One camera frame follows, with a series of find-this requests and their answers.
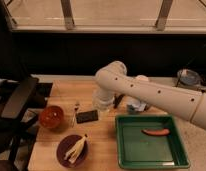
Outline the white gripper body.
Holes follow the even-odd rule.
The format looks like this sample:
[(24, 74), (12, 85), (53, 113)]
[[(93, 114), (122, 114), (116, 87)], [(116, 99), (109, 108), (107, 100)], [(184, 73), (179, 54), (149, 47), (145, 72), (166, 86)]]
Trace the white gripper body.
[(92, 103), (99, 111), (108, 111), (114, 101), (114, 93), (98, 87), (93, 91)]

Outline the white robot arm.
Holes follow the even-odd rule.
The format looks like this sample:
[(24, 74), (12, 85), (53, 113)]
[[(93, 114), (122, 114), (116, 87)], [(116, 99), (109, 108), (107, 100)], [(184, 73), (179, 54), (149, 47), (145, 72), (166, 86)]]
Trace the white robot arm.
[(93, 104), (107, 110), (116, 92), (144, 101), (206, 130), (206, 93), (129, 77), (121, 61), (114, 61), (95, 74), (98, 85)]

